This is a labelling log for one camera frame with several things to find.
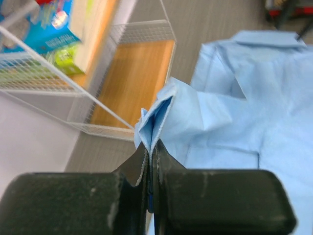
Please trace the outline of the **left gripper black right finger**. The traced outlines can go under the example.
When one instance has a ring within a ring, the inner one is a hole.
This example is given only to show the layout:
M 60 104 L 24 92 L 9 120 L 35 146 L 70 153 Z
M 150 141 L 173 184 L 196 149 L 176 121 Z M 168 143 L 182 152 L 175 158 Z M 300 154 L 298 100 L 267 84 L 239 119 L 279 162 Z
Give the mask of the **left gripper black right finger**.
M 157 235 L 288 235 L 297 224 L 270 171 L 187 169 L 158 141 L 151 181 Z

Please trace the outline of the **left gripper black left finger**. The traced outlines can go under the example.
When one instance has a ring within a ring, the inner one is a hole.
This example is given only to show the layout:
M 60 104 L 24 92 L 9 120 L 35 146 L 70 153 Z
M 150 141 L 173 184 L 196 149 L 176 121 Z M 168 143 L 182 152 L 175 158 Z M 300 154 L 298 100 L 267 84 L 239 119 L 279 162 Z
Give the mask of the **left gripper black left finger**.
M 25 173 L 0 200 L 3 235 L 143 235 L 148 153 L 143 144 L 111 173 Z

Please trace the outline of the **light blue long sleeve shirt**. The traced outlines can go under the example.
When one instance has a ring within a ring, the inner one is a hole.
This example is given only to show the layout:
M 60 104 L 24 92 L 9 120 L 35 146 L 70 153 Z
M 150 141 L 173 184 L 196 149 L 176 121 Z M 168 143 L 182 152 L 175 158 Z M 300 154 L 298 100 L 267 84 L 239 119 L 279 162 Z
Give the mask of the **light blue long sleeve shirt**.
M 295 32 L 240 31 L 203 44 L 190 84 L 170 78 L 142 109 L 134 143 L 162 140 L 187 168 L 263 169 L 313 232 L 313 47 Z

